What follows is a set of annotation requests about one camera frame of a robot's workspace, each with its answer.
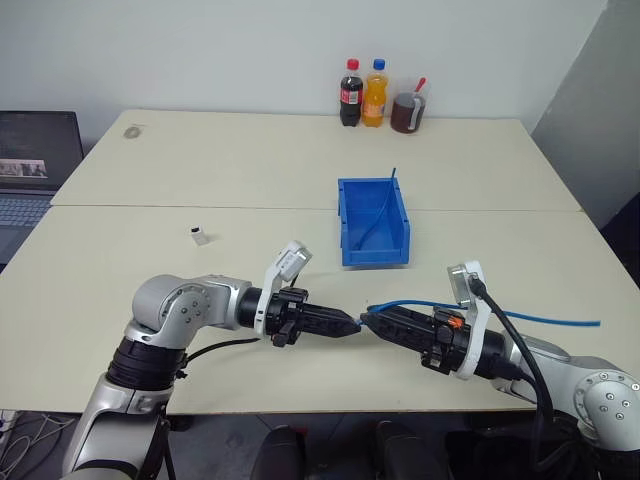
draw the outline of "white table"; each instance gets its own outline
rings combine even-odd
[[[340,265],[332,211],[54,207],[0,275],[0,406],[82,411],[143,281],[159,273],[221,273],[260,284],[292,238],[314,254],[298,280],[313,303],[355,316],[397,298],[451,301],[446,266],[475,258],[504,308],[603,321],[600,329],[517,321],[523,333],[640,376],[640,292],[583,213],[409,216],[410,265],[348,270]],[[197,247],[188,234],[193,224],[215,240]],[[499,329],[496,321],[490,327]],[[204,329],[191,350],[251,335]],[[417,354],[369,331],[340,340],[303,334],[284,349],[267,342],[231,347],[199,358],[188,373],[177,382],[173,413],[528,407],[486,380],[462,382],[427,370]]]
[[[338,178],[393,167],[409,210],[580,210],[518,120],[425,119],[404,135],[337,117],[149,110],[124,112],[53,204],[334,210]]]

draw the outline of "laptop keyboard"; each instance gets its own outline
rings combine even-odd
[[[49,199],[0,197],[0,226],[35,227],[49,210]]]

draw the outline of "blue plastic bin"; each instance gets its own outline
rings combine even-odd
[[[409,263],[411,229],[398,180],[340,178],[338,192],[342,265]]]

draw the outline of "laptop screen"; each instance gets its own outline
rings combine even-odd
[[[82,157],[75,113],[0,111],[0,189],[58,190]]]

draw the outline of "blue wire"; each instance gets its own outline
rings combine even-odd
[[[360,240],[358,240],[353,245],[353,249],[354,250],[362,250],[362,244],[367,239],[367,237],[369,235],[371,235],[371,232],[373,232],[373,229],[376,228],[376,225],[378,225],[378,222],[382,218],[382,215],[384,214],[384,212],[385,212],[385,210],[387,208],[387,203],[389,203],[389,199],[391,198],[391,192],[393,192],[393,177],[395,177],[395,176],[396,176],[396,167],[393,167],[393,170],[391,170],[391,179],[389,180],[389,189],[387,190],[387,195],[384,198],[384,203],[382,204],[382,207],[380,207],[380,211],[378,212],[378,216],[371,223],[371,226],[367,229],[367,231],[364,232],[364,235],[362,235],[362,237],[360,237]]]
[[[393,302],[374,305],[371,307],[369,311],[374,313],[381,312],[383,310],[386,310],[387,308],[395,307],[397,305],[426,305],[429,307],[442,307],[442,308],[451,308],[454,310],[466,310],[466,308],[463,308],[463,307],[460,307],[459,305],[451,304],[451,303],[429,302],[427,300],[395,300]],[[571,320],[553,320],[551,318],[535,317],[533,315],[526,315],[524,313],[518,313],[518,312],[509,312],[507,310],[505,310],[504,313],[506,313],[510,317],[521,318],[523,320],[529,320],[531,322],[546,323],[549,325],[562,325],[565,327],[599,327],[600,326],[599,321],[593,321],[593,322],[575,321],[574,322]]]

